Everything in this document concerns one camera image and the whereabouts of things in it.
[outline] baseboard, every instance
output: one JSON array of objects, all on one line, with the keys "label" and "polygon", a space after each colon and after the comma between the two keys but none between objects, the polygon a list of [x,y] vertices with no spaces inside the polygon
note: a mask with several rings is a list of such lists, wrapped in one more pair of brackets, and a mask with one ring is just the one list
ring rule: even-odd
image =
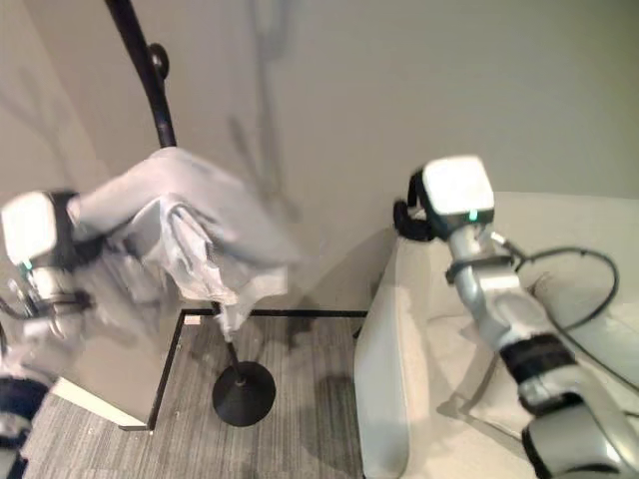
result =
[{"label": "baseboard", "polygon": [[[183,314],[210,316],[217,314],[210,308],[185,308]],[[366,317],[368,311],[359,309],[254,309],[251,316],[290,317]]]},{"label": "baseboard", "polygon": [[251,316],[366,317],[368,311],[353,309],[254,309]]},{"label": "baseboard", "polygon": [[158,414],[160,413],[160,406],[162,405],[162,398],[164,396],[164,391],[167,388],[167,381],[169,380],[171,366],[173,365],[173,359],[176,355],[178,342],[180,341],[180,333],[182,332],[182,326],[184,325],[184,318],[186,315],[187,314],[182,310],[180,312],[180,316],[178,317],[176,329],[173,333],[173,338],[171,339],[171,345],[169,346],[167,358],[165,359],[164,369],[162,370],[162,376],[160,377],[160,384],[158,384],[158,389],[156,391],[156,398],[153,401],[151,414],[149,414],[149,420],[147,421],[146,427],[121,427],[120,429],[122,429],[123,431],[153,431],[156,428]]},{"label": "baseboard", "polygon": [[120,430],[125,432],[153,431],[149,426],[118,426]]}]

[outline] gray carpet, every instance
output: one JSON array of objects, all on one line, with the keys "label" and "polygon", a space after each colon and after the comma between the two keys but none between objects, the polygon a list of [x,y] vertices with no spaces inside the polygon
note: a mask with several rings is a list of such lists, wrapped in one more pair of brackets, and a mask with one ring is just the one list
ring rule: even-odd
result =
[{"label": "gray carpet", "polygon": [[359,319],[255,317],[237,339],[278,395],[258,425],[235,428],[211,406],[228,364],[213,323],[185,326],[153,434],[124,432],[50,397],[25,455],[30,479],[352,478],[361,460],[352,386],[352,333]]}]

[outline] black pole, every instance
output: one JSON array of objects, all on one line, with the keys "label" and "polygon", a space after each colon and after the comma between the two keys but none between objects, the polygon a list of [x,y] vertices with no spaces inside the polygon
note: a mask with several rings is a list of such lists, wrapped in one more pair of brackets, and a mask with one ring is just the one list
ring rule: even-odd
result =
[{"label": "black pole", "polygon": [[236,382],[239,386],[244,384],[244,378],[242,373],[240,372],[240,362],[238,361],[238,354],[236,353],[236,347],[233,346],[232,342],[227,342],[227,349],[229,350],[229,355],[231,356],[231,367],[236,374]]},{"label": "black pole", "polygon": [[[154,44],[152,47],[155,51],[152,57],[152,52],[144,38],[131,0],[105,1],[149,99],[160,146],[162,148],[175,147],[177,145],[176,135],[171,121],[169,103],[164,92],[163,79],[161,78],[161,74],[165,78],[166,74],[168,74],[169,65],[166,52],[160,45]],[[161,64],[162,60],[164,60],[161,58],[163,55],[164,59],[167,60],[164,65]]]}]

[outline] black cable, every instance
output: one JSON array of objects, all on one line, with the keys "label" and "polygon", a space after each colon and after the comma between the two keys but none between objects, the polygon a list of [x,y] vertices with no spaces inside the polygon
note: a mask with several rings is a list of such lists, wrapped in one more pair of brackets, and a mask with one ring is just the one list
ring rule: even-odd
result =
[{"label": "black cable", "polygon": [[7,353],[8,342],[7,334],[4,332],[4,326],[2,325],[2,321],[0,321],[0,358],[3,358]]},{"label": "black cable", "polygon": [[0,296],[0,311],[4,312],[6,315],[12,317],[13,319],[17,319],[20,321],[36,318],[36,316],[32,316],[30,314],[25,314],[24,312],[16,311],[13,307],[9,305],[7,301],[5,301],[2,298],[2,296]]},{"label": "black cable", "polygon": [[[510,249],[507,245],[505,245],[504,247],[508,248],[511,252],[515,253],[514,249]],[[515,272],[519,272],[528,263],[533,263],[540,259],[545,259],[545,258],[549,258],[553,256],[559,256],[562,254],[572,254],[572,253],[580,254],[581,256],[586,256],[586,255],[593,256],[599,259],[600,261],[605,262],[608,265],[608,267],[610,267],[610,271],[612,272],[612,286],[610,287],[610,291],[608,292],[606,297],[603,299],[603,301],[601,301],[601,303],[599,303],[597,307],[595,307],[592,311],[590,311],[590,313],[588,313],[586,316],[582,317],[581,319],[577,320],[576,322],[571,323],[569,326],[565,326],[565,327],[562,326],[561,329],[566,332],[572,329],[575,329],[577,327],[583,326],[587,322],[597,317],[606,307],[608,307],[608,305],[612,302],[614,297],[617,295],[617,292],[619,291],[619,269],[617,268],[617,265],[612,260],[612,258],[604,254],[603,252],[600,252],[594,249],[588,249],[588,248],[580,247],[580,246],[562,246],[562,247],[555,247],[552,249],[545,249],[540,252],[536,252],[535,254],[522,257],[521,262],[515,268]]]},{"label": "black cable", "polygon": [[[617,268],[617,265],[612,260],[612,258],[610,256],[604,254],[603,252],[600,252],[600,251],[597,251],[597,250],[594,250],[594,249],[588,249],[586,247],[580,247],[580,246],[555,247],[555,248],[551,248],[551,249],[544,249],[544,250],[536,252],[534,254],[526,254],[526,253],[524,253],[521,248],[517,247],[516,245],[514,245],[509,240],[503,245],[503,247],[506,248],[508,251],[510,251],[510,253],[512,253],[514,256],[520,258],[520,263],[515,268],[515,272],[519,272],[525,265],[527,265],[529,263],[533,263],[533,262],[535,262],[535,261],[537,261],[539,259],[546,259],[546,258],[549,258],[549,257],[558,256],[558,255],[562,255],[562,254],[570,254],[570,253],[573,253],[573,254],[577,253],[577,254],[580,254],[581,256],[590,255],[590,256],[596,257],[597,259],[599,259],[600,261],[606,263],[610,267],[610,271],[612,272],[612,279],[613,279],[612,280],[612,286],[610,287],[610,291],[608,292],[608,294],[606,295],[604,300],[601,301],[601,303],[597,307],[595,307],[592,311],[590,311],[590,313],[588,313],[587,315],[585,315],[581,319],[577,320],[576,322],[570,324],[569,326],[562,326],[561,324],[559,324],[552,317],[552,315],[550,314],[549,311],[547,311],[548,312],[548,320],[553,325],[553,327],[555,327],[555,329],[557,329],[557,331],[559,331],[559,333],[563,337],[565,337],[570,343],[572,343],[583,354],[588,356],[590,358],[590,360],[592,360],[594,363],[596,363],[599,367],[604,369],[610,375],[616,377],[620,382],[625,384],[627,387],[629,387],[630,389],[632,389],[636,393],[639,393],[639,386],[637,386],[636,384],[632,383],[631,381],[629,381],[628,379],[626,379],[625,377],[620,375],[618,372],[616,372],[615,370],[610,368],[607,364],[601,362],[597,357],[595,357],[590,351],[588,351],[584,346],[582,346],[576,339],[574,339],[570,335],[570,331],[572,329],[575,329],[577,327],[583,326],[584,324],[590,322],[592,319],[597,317],[606,307],[608,307],[608,305],[612,302],[614,297],[617,295],[617,292],[619,290],[619,269]],[[632,413],[632,412],[628,412],[628,411],[626,411],[626,412],[627,412],[628,415],[631,415],[631,416],[635,417],[634,415],[636,413]]]}]

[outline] white armchair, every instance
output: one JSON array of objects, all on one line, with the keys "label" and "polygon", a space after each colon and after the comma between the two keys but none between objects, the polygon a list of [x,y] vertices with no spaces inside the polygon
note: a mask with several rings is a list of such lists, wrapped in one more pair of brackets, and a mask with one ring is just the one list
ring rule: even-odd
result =
[{"label": "white armchair", "polygon": [[[628,317],[639,304],[639,201],[502,193],[495,203],[496,228],[527,251],[580,244],[612,255],[621,272],[617,298],[605,318],[578,334],[595,349],[622,339],[628,346],[628,330],[639,330],[639,314]],[[515,384],[476,336],[455,289],[445,282],[449,264],[445,244],[404,239],[388,263],[355,351],[364,475],[461,479],[480,472],[493,479],[534,478],[518,441],[528,418],[517,404]],[[543,266],[555,267],[553,261]],[[605,293],[610,284],[605,274],[581,279],[591,286],[586,292]],[[622,322],[610,315],[622,309]],[[617,322],[623,327],[610,327]],[[604,327],[613,333],[602,342]],[[627,363],[626,352],[617,347],[611,361]],[[639,410],[634,391],[599,375],[624,408]],[[639,370],[637,376],[631,378],[635,384]]]}]

